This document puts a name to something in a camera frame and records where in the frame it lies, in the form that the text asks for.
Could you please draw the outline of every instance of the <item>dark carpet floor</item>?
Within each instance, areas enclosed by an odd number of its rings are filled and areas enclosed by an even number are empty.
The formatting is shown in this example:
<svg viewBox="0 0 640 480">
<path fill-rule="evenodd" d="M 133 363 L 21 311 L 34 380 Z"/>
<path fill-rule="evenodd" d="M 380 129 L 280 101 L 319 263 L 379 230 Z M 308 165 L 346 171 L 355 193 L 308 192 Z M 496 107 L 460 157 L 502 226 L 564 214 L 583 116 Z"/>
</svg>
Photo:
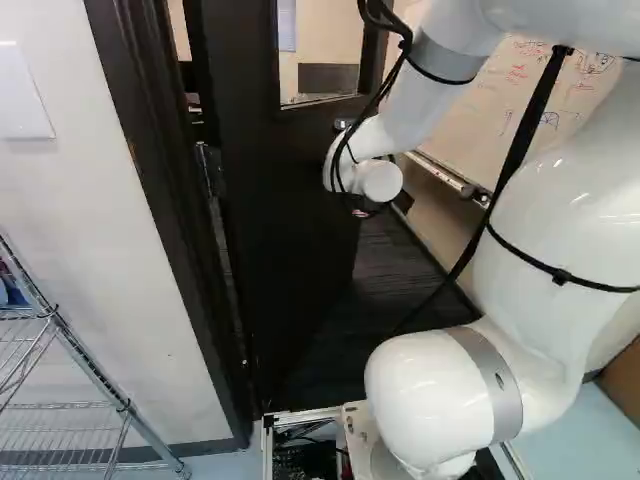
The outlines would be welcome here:
<svg viewBox="0 0 640 480">
<path fill-rule="evenodd" d="M 392 212 L 363 222 L 353 283 L 319 328 L 273 407 L 304 410 L 364 399 L 367 358 L 442 278 L 433 257 Z M 452 288 L 406 331 L 460 325 L 476 318 L 461 291 Z"/>
</svg>

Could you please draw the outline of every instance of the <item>strap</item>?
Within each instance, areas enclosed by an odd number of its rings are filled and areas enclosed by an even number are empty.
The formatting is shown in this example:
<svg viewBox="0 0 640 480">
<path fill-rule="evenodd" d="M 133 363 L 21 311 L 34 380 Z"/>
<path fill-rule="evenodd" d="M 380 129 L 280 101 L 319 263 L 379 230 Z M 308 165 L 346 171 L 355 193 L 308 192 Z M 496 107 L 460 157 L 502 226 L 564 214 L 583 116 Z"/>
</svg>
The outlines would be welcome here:
<svg viewBox="0 0 640 480">
<path fill-rule="evenodd" d="M 427 77 L 430 80 L 433 80 L 434 82 L 443 83 L 445 85 L 466 85 L 468 83 L 473 82 L 473 80 L 476 78 L 474 76 L 474 77 L 470 78 L 469 80 L 447 80 L 446 78 L 438 77 L 437 75 L 434 75 L 433 73 L 427 72 L 424 68 L 422 68 L 420 65 L 418 65 L 415 62 L 415 60 L 411 58 L 411 56 L 408 56 L 405 60 L 407 61 L 407 63 L 409 65 L 411 65 L 421 75 L 424 75 L 425 77 Z"/>
<path fill-rule="evenodd" d="M 508 250 L 516 257 L 524 260 L 532 267 L 537 268 L 538 270 L 542 270 L 545 273 L 551 275 L 553 283 L 559 286 L 563 286 L 565 283 L 575 283 L 576 285 L 580 285 L 581 287 L 591 288 L 594 290 L 601 290 L 603 292 L 609 293 L 633 293 L 640 290 L 640 285 L 634 287 L 616 287 L 613 285 L 607 285 L 606 283 L 593 282 L 591 280 L 587 280 L 581 277 L 576 277 L 562 268 L 552 267 L 551 265 L 547 265 L 544 262 L 541 262 L 537 258 L 532 257 L 531 255 L 523 252 L 517 247 L 513 246 L 509 242 L 507 242 L 504 238 L 502 238 L 498 232 L 495 231 L 493 226 L 489 223 L 487 224 L 487 231 L 491 234 L 491 236 L 495 239 L 498 244 L 504 249 Z"/>
</svg>

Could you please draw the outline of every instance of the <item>whiteboard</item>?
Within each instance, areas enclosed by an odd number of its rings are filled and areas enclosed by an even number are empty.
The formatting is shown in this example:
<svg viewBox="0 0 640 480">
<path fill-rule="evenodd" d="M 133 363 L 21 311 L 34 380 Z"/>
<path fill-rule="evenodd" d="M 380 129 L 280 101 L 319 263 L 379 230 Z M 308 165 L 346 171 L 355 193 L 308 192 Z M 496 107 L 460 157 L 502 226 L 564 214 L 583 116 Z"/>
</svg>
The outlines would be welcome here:
<svg viewBox="0 0 640 480">
<path fill-rule="evenodd" d="M 418 150 L 493 190 L 551 47 L 508 36 Z M 622 67 L 622 59 L 603 53 L 576 50 L 568 57 L 529 153 L 549 148 L 580 128 L 612 90 Z"/>
</svg>

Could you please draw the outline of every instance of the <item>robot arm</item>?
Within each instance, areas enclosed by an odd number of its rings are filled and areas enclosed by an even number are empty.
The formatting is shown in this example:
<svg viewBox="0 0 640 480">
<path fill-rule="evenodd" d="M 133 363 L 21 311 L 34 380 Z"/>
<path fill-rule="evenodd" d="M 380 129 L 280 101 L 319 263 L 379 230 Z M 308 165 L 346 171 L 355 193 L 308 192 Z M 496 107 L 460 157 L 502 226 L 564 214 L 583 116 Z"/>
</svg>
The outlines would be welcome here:
<svg viewBox="0 0 640 480">
<path fill-rule="evenodd" d="M 349 140 L 350 149 L 342 151 L 339 169 L 345 189 L 376 202 L 392 200 L 402 188 L 402 173 L 390 162 L 372 159 L 420 145 L 503 36 L 476 2 L 434 1 L 384 108 L 365 120 Z M 325 161 L 323 183 L 329 191 L 336 185 L 331 163 L 343 135 L 333 142 Z"/>
<path fill-rule="evenodd" d="M 424 48 L 414 51 L 424 55 L 413 60 L 450 79 L 473 76 L 504 32 L 638 57 L 640 1 L 435 0 L 420 29 L 416 44 Z M 371 355 L 369 407 L 415 478 L 459 478 L 476 450 L 560 417 L 575 400 L 592 343 L 640 288 L 638 85 L 640 64 L 632 62 L 577 135 L 529 161 L 507 185 L 491 218 L 495 235 L 485 232 L 474 262 L 485 317 L 396 337 Z M 463 88 L 406 65 L 385 108 L 350 140 L 359 163 L 340 158 L 345 187 L 376 201 L 393 198 L 401 174 L 370 159 L 419 145 Z M 329 172 L 325 166 L 331 190 Z M 498 238 L 586 286 L 553 278 Z"/>
</svg>

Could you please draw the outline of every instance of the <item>door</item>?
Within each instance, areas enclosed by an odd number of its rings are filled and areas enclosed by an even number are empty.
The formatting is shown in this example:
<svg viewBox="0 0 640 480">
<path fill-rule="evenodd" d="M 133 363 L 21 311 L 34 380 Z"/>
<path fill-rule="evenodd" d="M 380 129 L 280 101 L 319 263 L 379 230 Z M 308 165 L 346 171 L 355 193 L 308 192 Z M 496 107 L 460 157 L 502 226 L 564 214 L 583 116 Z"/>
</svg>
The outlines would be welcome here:
<svg viewBox="0 0 640 480">
<path fill-rule="evenodd" d="M 355 0 L 184 4 L 206 140 L 222 163 L 242 322 L 266 406 L 351 281 L 359 224 L 323 189 L 321 170 L 334 122 L 356 117 L 380 84 L 386 36 L 364 29 Z M 303 47 L 314 45 L 321 48 L 303 58 Z M 325 46 L 335 61 L 322 58 Z"/>
</svg>

